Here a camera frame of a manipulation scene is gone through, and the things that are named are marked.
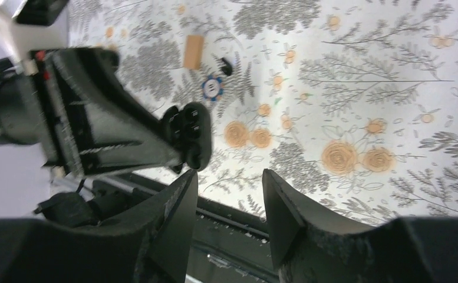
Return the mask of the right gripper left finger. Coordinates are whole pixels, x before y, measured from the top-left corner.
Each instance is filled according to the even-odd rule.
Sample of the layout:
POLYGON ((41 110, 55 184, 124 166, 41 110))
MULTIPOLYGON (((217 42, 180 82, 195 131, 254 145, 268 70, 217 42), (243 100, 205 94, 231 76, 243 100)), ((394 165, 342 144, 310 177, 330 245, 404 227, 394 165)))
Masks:
POLYGON ((197 198, 189 170, 98 226, 0 219, 0 282, 184 282, 197 198))

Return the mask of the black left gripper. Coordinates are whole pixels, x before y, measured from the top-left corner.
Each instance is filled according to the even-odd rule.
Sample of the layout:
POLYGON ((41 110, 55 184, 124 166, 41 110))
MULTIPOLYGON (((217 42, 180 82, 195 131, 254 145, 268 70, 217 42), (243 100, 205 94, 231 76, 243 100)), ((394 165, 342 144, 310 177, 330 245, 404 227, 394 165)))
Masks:
POLYGON ((30 75, 40 107, 38 133, 45 167, 78 177, 181 166, 182 154, 162 139, 101 140, 91 131, 88 106, 111 111, 126 123, 162 132, 160 119, 145 108, 138 92, 121 76, 121 56, 106 48, 33 50, 30 75))

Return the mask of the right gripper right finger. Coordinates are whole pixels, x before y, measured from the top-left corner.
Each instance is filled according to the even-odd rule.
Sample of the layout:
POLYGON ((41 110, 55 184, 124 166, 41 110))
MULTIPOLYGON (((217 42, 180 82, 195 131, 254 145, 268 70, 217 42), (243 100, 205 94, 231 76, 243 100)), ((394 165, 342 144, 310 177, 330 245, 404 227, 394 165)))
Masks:
POLYGON ((393 219, 378 227, 262 174, 271 257, 281 282, 458 282, 458 217, 393 219))

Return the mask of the black earbud charging case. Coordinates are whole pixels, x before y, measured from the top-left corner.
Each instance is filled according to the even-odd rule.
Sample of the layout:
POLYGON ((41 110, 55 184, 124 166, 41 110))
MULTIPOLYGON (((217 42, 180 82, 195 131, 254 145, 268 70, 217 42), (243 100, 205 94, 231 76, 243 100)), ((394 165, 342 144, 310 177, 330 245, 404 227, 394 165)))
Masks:
POLYGON ((176 174, 187 165, 204 170, 212 157, 212 120, 207 107, 200 102, 186 104, 183 109, 172 106, 164 113, 161 124, 166 140, 181 153, 179 165, 170 166, 176 174))

